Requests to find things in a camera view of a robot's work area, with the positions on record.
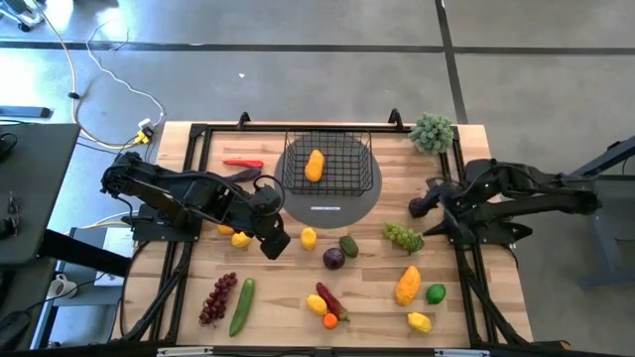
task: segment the yellow squash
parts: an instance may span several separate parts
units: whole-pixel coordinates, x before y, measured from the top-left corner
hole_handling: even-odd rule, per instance
[[[247,237],[243,232],[234,233],[234,235],[231,236],[231,245],[236,248],[244,248],[248,246],[249,243],[251,243],[251,238]]]
[[[305,167],[305,176],[311,182],[318,182],[324,169],[324,155],[319,150],[313,150],[309,162]]]
[[[218,230],[218,233],[222,234],[222,235],[232,235],[236,232],[234,232],[234,229],[231,228],[230,226],[225,226],[222,224],[217,224],[216,225],[216,229]]]
[[[410,266],[406,269],[406,273],[399,280],[395,289],[395,299],[401,306],[409,305],[419,291],[421,285],[421,274],[417,267]]]
[[[309,295],[307,297],[307,307],[312,313],[319,316],[324,316],[328,313],[326,301],[317,295]]]
[[[316,247],[318,235],[312,228],[307,227],[302,230],[300,240],[302,241],[302,247],[308,251],[311,251]]]
[[[433,324],[430,319],[422,313],[411,312],[408,314],[408,324],[415,331],[428,333],[433,330]]]

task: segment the black mesh basket handle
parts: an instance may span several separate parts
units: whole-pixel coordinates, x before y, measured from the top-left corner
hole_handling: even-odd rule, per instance
[[[305,166],[313,150],[320,150],[324,155],[319,182],[311,182],[305,176]],[[282,184],[293,194],[362,195],[373,187],[370,132],[288,130]]]

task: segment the green lime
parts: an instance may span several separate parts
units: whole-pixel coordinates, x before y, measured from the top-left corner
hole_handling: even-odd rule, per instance
[[[432,284],[426,292],[426,299],[429,304],[437,304],[445,298],[445,285]]]

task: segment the label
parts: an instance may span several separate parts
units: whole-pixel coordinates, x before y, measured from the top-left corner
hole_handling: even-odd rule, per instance
[[[340,210],[341,207],[311,206],[311,210]]]

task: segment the red pepper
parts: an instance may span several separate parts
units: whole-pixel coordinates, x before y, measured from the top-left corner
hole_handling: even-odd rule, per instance
[[[259,160],[223,160],[222,162],[226,165],[241,166],[249,169],[262,169],[264,166],[263,162]]]
[[[316,284],[317,294],[320,298],[323,298],[326,301],[326,307],[328,311],[337,316],[337,319],[340,321],[349,321],[348,319],[348,310],[345,309],[341,303],[330,293],[330,291],[324,286],[322,283]]]

